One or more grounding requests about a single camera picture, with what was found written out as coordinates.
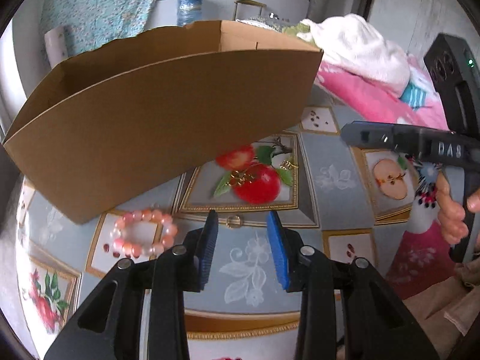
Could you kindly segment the person's right hand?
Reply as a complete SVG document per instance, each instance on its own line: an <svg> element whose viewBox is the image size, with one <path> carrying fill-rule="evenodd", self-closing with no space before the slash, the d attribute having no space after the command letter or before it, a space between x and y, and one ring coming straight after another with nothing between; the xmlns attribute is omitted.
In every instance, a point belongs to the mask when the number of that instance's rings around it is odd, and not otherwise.
<svg viewBox="0 0 480 360"><path fill-rule="evenodd" d="M469 234L464 222L465 209L451 198L450 185L442 173L438 174L436 185L439 205L438 221L442 236L450 245L459 244Z"/></svg>

